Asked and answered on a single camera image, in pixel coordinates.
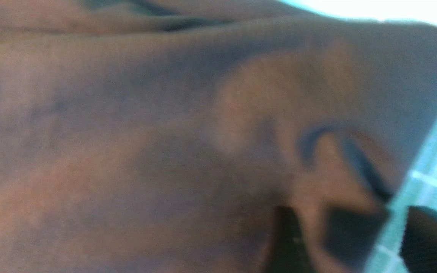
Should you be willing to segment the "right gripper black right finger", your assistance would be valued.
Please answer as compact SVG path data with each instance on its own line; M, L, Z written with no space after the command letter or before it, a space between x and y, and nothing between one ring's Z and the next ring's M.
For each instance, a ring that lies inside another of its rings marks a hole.
M437 273L437 210L408 207L399 255L408 273Z

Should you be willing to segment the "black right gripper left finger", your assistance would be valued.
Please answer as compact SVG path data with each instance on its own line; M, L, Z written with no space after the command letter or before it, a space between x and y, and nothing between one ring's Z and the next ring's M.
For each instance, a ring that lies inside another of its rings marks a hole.
M294 209L277 206L268 259L269 273L313 273L302 229Z

